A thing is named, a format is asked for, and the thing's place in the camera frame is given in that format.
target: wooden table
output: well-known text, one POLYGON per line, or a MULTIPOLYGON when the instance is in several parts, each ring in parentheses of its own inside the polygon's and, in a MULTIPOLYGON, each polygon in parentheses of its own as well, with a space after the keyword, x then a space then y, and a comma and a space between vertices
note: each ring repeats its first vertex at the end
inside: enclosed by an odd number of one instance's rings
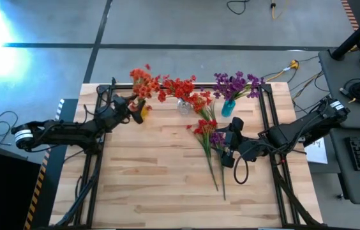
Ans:
MULTIPOLYGON (((294 121, 296 115, 287 83, 271 84, 280 123, 294 121)), ((84 120, 84 104, 89 110, 94 109, 97 85, 82 85, 75 121, 84 120)), ((122 89, 117 93, 129 95, 131 91, 122 89)), ((153 110, 143 124, 131 121, 106 135, 93 228, 281 226, 268 157, 248 163, 250 176, 244 185, 238 185, 232 169, 226 168, 227 200, 224 201, 217 157, 213 157, 213 169, 219 191, 213 185, 199 142, 186 130, 186 125, 197 123, 198 115, 194 112, 180 115, 175 98, 160 103, 154 97, 147 102, 153 110)), ((215 104, 219 127, 225 127, 232 119, 221 116, 223 102, 219 99, 215 104)), ((232 116, 244 121, 245 136, 258 137, 257 133, 264 129, 257 98, 239 99, 232 116)), ((69 147, 66 157, 79 150, 75 146, 69 147)), ((64 164, 52 210, 52 224, 72 205, 84 161, 85 156, 81 154, 64 164)), ((306 156, 292 152, 288 155, 288 163, 296 196, 313 218, 321 222, 306 156)), ((243 164, 238 175, 240 178, 245 175, 243 164)), ((285 196, 288 220, 292 222, 288 203, 285 196)))

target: yellow and black striped tape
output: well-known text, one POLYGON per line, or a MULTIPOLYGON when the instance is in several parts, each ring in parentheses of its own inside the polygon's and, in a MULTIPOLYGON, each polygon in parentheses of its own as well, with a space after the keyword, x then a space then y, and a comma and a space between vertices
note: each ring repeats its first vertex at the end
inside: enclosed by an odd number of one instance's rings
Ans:
POLYGON ((359 24, 357 23, 356 18, 354 17, 352 8, 350 7, 347 0, 341 0, 341 4, 343 5, 346 15, 350 20, 350 24, 352 24, 353 30, 356 31, 357 29, 359 29, 359 24))
MULTIPOLYGON (((59 120, 59 116, 61 115, 61 109, 63 108, 63 105, 64 105, 64 100, 61 99, 61 101, 59 101, 57 113, 55 116, 56 121, 59 120)), ((24 224, 24 230, 30 230, 31 224, 33 223, 34 212, 36 209, 36 205, 38 203, 38 197, 40 196, 42 183, 44 182, 45 171, 47 170, 47 165, 50 158, 50 152, 51 149, 45 151, 44 159, 42 160, 41 163, 40 173, 38 174, 38 179, 35 184, 33 198, 31 199, 31 204, 29 205, 29 211, 27 214, 26 223, 24 224)))

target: concrete floor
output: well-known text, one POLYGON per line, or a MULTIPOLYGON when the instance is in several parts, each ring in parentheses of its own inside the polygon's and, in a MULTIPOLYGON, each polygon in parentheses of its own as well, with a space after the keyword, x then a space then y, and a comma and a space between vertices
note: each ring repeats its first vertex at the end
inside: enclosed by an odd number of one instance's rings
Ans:
MULTIPOLYGON (((129 82, 128 72, 149 63, 154 73, 212 82, 214 72, 238 70, 263 76, 278 72, 293 59, 317 52, 286 51, 281 47, 330 47, 352 33, 340 0, 290 0, 287 11, 271 20, 269 1, 251 0, 242 15, 228 11, 224 0, 114 0, 101 39, 103 44, 194 44, 264 46, 269 50, 100 49, 91 83, 129 82)), ((276 0, 278 9, 285 1, 276 0)), ((92 49, 3 48, 3 43, 95 42, 107 0, 0 1, 0 113, 12 110, 18 124, 53 119, 62 98, 77 98, 92 49)), ((242 9, 241 4, 234 6, 242 9)), ((318 59, 301 63, 290 87, 320 71, 318 59)), ((287 81, 292 72, 278 81, 287 81)), ((327 89, 323 77, 318 80, 327 89)), ((327 93, 313 85, 296 100, 307 107, 327 93)), ((13 117, 3 117, 13 122, 13 117)), ((4 142, 12 142, 9 136, 4 142)), ((41 162, 43 153, 27 154, 41 162)), ((336 201, 340 186, 335 175, 313 175, 325 222, 360 228, 360 205, 336 201)))

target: white paper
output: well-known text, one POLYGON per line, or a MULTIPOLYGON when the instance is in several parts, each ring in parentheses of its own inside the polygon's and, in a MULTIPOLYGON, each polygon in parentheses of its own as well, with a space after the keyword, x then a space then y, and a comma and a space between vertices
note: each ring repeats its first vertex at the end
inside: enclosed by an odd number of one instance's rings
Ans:
POLYGON ((323 137, 305 147, 308 162, 327 164, 325 141, 323 137))

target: blue vase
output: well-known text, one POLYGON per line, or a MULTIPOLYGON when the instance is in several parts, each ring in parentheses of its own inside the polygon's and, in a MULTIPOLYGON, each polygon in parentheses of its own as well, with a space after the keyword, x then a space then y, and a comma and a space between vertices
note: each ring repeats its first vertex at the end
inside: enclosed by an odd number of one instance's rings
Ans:
POLYGON ((224 118, 231 116, 234 107, 236 106, 235 100, 226 100, 223 105, 223 109, 221 110, 221 115, 224 118))

